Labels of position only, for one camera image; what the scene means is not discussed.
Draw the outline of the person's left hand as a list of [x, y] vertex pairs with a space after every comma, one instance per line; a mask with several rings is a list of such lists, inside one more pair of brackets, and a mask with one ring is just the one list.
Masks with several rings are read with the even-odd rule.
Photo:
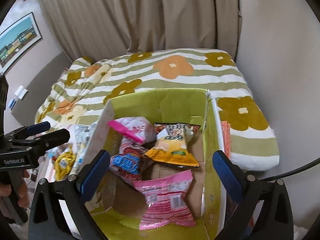
[[[30, 174], [27, 170], [23, 171], [22, 182], [18, 189], [18, 205], [22, 208], [27, 208], [30, 204], [28, 187], [25, 178], [29, 178]], [[8, 197], [11, 194], [11, 186], [1, 183], [1, 197]]]

